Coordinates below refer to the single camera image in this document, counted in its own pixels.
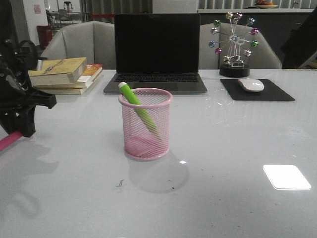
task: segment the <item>shelf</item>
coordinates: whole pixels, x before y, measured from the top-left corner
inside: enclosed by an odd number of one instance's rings
[[[225,12],[241,12],[241,13],[303,13],[312,12],[314,9],[300,8],[273,8],[273,9],[198,9],[198,13],[225,13]]]

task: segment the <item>glossy desk surface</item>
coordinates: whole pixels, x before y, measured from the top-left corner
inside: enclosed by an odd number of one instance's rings
[[[317,71],[251,70],[295,102],[233,101],[218,70],[200,71],[208,93],[174,96],[170,151],[150,162],[124,154],[113,74],[37,106],[36,133],[0,152],[1,238],[317,236]],[[274,189],[267,164],[312,189]]]

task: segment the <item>office chair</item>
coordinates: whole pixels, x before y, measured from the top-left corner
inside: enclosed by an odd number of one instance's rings
[[[67,10],[65,10],[65,9],[59,9],[58,10],[58,18],[59,18],[60,27],[61,27],[61,22],[62,21],[64,22],[64,24],[65,24],[66,21],[71,21],[72,23],[74,23],[72,18],[67,15]]]
[[[41,54],[48,60],[87,57],[87,63],[101,63],[115,69],[114,25],[89,21],[61,28]]]
[[[46,17],[47,17],[47,19],[48,19],[48,24],[49,24],[49,26],[51,26],[52,28],[54,28],[54,17],[53,17],[53,15],[50,13],[50,11],[49,10],[45,10],[45,12],[46,12]]]
[[[215,49],[210,48],[208,43],[213,40],[216,42],[227,40],[228,36],[232,35],[231,26],[229,23],[221,23],[219,32],[221,34],[211,34],[211,29],[214,27],[213,23],[202,25],[200,27],[200,49],[199,49],[199,69],[219,69],[220,65],[223,64],[223,56],[225,52],[228,52],[230,44],[220,44],[222,47],[222,54],[216,55]],[[250,32],[252,27],[237,25],[238,33]],[[282,63],[270,47],[261,32],[256,36],[256,40],[259,45],[256,48],[252,48],[252,54],[249,58],[243,56],[242,60],[244,63],[249,65],[250,69],[255,68],[282,68]],[[243,45],[244,48],[249,48],[250,45]]]

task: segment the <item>white mouse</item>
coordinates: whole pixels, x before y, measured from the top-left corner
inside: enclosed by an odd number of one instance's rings
[[[264,89],[264,84],[254,78],[241,78],[238,79],[240,86],[247,92],[260,92]]]

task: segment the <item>curtain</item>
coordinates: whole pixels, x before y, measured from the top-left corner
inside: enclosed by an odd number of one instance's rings
[[[93,14],[152,13],[152,0],[81,0],[85,21],[97,20],[113,23],[113,18],[94,18]]]

